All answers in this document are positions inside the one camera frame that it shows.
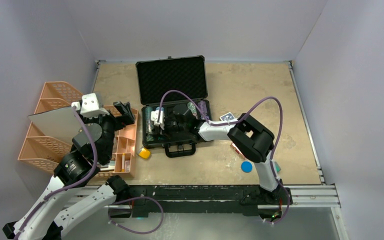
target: cable connector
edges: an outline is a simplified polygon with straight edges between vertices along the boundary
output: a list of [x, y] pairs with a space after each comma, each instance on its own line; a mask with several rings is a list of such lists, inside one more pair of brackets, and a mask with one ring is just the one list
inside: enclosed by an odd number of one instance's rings
[[80, 102], [79, 101], [75, 101], [75, 102], [72, 102], [71, 103], [71, 107], [75, 107], [75, 110], [76, 111], [79, 111], [80, 110]]
[[158, 110], [151, 112], [151, 121], [154, 126], [159, 126], [162, 130], [164, 130], [164, 111], [161, 111], [158, 119]]

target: gray floor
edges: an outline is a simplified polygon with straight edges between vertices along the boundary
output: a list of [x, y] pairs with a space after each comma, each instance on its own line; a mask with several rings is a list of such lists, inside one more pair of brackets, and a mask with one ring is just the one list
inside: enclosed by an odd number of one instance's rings
[[[160, 214], [148, 218], [118, 218], [116, 222], [137, 231], [154, 228]], [[287, 217], [270, 226], [259, 217], [241, 214], [165, 213], [159, 230], [147, 235], [129, 233], [108, 224], [106, 209], [98, 211], [77, 227], [65, 240], [338, 240], [330, 208], [290, 208]]]

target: playing card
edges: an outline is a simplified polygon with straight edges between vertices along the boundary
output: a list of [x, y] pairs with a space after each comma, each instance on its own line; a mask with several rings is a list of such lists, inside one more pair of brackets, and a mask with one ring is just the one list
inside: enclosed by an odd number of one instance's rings
[[124, 163], [124, 165], [125, 165], [124, 171], [125, 172], [130, 172], [130, 161], [126, 161]]
[[233, 121], [235, 119], [236, 119], [236, 117], [233, 116], [233, 114], [231, 112], [228, 112], [228, 113], [226, 113], [220, 117], [220, 120], [222, 120], [222, 121]]

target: small green object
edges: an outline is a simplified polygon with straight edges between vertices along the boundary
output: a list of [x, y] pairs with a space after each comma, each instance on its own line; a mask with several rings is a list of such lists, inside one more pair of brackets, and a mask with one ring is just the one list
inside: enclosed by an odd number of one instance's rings
[[276, 172], [280, 172], [282, 170], [281, 166], [279, 166], [278, 162], [274, 162], [274, 165], [276, 166]]
[[198, 113], [197, 113], [197, 108], [192, 102], [187, 103], [187, 108], [190, 109], [192, 114], [195, 116], [196, 119], [198, 119]]

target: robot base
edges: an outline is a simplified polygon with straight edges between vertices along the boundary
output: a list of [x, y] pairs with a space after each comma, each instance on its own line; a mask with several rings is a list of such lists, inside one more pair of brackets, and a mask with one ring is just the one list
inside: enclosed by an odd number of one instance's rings
[[[280, 199], [283, 205], [287, 196], [280, 186], [273, 192], [259, 185], [131, 185], [131, 197], [141, 195], [157, 200], [165, 213], [236, 213], [244, 216], [272, 216], [279, 211]], [[259, 209], [270, 205], [273, 208]], [[148, 213], [158, 213], [160, 209], [149, 200], [135, 200], [131, 216], [146, 218]], [[113, 217], [130, 217], [129, 214]]]

